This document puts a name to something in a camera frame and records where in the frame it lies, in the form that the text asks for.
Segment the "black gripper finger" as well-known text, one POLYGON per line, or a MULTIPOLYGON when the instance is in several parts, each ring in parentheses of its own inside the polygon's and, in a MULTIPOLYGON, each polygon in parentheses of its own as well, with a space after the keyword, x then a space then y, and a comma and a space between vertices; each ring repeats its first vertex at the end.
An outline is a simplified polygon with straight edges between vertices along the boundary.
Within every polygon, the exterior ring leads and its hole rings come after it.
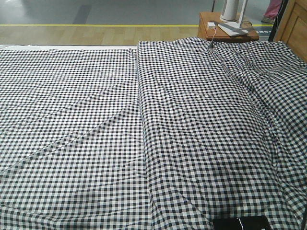
POLYGON ((214 230, 242 230, 239 218, 213 219, 214 230))

